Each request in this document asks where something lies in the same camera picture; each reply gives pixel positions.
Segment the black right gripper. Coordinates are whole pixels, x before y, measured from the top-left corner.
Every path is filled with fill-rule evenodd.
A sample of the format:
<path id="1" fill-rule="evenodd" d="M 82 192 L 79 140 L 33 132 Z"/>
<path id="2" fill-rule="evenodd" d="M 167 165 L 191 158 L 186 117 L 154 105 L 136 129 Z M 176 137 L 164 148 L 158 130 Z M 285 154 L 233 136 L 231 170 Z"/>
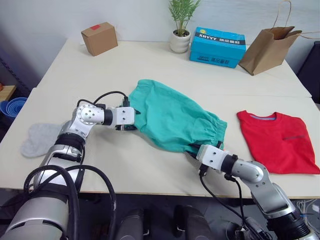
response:
<path id="1" fill-rule="evenodd" d="M 190 143 L 189 144 L 190 147 L 192 147 L 193 149 L 195 149 L 196 151 L 199 151 L 201 145 L 200 144 L 196 144 L 196 143 Z M 224 147 L 224 143 L 222 141 L 218 141 L 216 147 L 220 150 L 223 150 Z M 201 162 L 197 159 L 197 155 L 191 151 L 185 151 L 185 153 L 190 156 L 192 159 L 194 159 L 199 165 L 201 164 Z"/>

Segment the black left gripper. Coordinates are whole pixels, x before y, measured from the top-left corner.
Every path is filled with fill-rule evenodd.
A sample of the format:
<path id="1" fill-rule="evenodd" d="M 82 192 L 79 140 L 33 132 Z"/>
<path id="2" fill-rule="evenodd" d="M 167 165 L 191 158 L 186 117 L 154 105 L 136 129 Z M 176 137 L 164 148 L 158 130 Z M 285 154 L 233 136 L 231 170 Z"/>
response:
<path id="1" fill-rule="evenodd" d="M 136 115 L 140 115 L 141 114 L 141 112 L 140 111 L 138 111 L 138 110 L 135 110 L 135 114 Z M 134 125 L 127 125 L 127 124 L 119 124 L 119 125 L 116 125 L 115 126 L 115 129 L 117 130 L 117 131 L 127 131 L 127 130 L 129 130 L 129 131 L 135 131 L 135 130 L 137 130 L 137 128 L 134 126 Z"/>

